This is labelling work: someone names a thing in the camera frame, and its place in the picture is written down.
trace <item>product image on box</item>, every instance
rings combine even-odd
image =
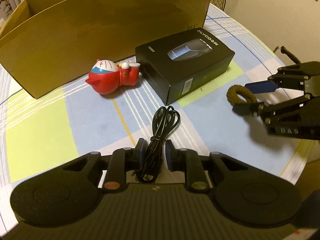
[[[212,48],[203,40],[198,38],[170,50],[168,52],[168,56],[172,60],[180,61],[200,57],[210,51],[212,51]]]

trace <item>wall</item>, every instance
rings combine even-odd
[[[284,45],[302,62],[320,61],[320,0],[227,0],[225,12],[271,50]]]

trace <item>book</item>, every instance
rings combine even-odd
[[[0,0],[0,25],[2,26],[15,10],[14,0]]]

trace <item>red figurine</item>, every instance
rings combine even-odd
[[[135,86],[139,76],[139,63],[115,64],[110,60],[97,60],[85,81],[101,95],[110,94],[119,86]]]

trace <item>cardboard box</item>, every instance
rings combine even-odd
[[[203,26],[210,0],[23,0],[0,33],[0,62],[34,98],[136,46]]]
[[[234,54],[203,28],[136,48],[142,75],[166,106],[224,73]]]

